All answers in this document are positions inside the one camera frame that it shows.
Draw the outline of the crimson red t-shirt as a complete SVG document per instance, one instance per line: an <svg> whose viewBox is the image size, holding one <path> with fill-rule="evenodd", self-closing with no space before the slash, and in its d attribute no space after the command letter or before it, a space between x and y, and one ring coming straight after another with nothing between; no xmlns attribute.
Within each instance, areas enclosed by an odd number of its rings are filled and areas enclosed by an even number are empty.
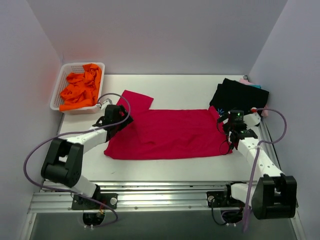
<svg viewBox="0 0 320 240"><path fill-rule="evenodd" d="M232 153L218 131L219 115L208 109L151 109L153 98L125 90L117 105L130 109L133 122L118 132L104 150L116 160L173 160Z"/></svg>

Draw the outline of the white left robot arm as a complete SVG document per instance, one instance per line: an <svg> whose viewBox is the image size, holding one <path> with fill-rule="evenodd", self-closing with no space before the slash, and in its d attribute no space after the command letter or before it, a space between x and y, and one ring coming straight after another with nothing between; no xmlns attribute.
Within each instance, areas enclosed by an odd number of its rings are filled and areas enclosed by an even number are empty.
<svg viewBox="0 0 320 240"><path fill-rule="evenodd" d="M90 132L50 143L41 169L41 176L84 195L83 204L95 210L101 203L100 187L82 175L83 155L98 145L107 143L133 122L123 105L108 105L104 115L90 128Z"/></svg>

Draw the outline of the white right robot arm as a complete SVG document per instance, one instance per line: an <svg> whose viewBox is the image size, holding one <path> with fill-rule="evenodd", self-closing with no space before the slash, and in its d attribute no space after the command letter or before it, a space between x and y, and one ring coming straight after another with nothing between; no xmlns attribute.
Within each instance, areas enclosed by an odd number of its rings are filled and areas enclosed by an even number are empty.
<svg viewBox="0 0 320 240"><path fill-rule="evenodd" d="M297 181L285 175L271 160L263 148L271 141L260 140L252 129L261 121L259 109L250 114L242 110L230 110L217 120L217 129L223 131L229 147L237 150L251 166L248 183L234 183L222 193L223 203L234 206L244 203L243 222L249 215L259 220L289 219L296 214Z"/></svg>

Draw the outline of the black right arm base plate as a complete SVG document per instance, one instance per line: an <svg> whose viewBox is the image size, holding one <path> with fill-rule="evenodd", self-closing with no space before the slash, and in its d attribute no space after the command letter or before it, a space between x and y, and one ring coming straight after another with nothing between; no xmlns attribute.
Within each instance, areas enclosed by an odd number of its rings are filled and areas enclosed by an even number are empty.
<svg viewBox="0 0 320 240"><path fill-rule="evenodd" d="M206 197L209 208L240 208L243 205L224 191L207 191Z"/></svg>

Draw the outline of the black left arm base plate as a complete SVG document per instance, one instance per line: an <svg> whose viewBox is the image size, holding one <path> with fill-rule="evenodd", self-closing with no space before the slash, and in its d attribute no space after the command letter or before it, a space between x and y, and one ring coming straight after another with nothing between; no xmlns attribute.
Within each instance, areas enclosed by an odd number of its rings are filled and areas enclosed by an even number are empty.
<svg viewBox="0 0 320 240"><path fill-rule="evenodd" d="M118 194L102 193L97 201L115 210L118 204ZM75 195L73 196L71 209L72 210L106 210L107 208L92 200Z"/></svg>

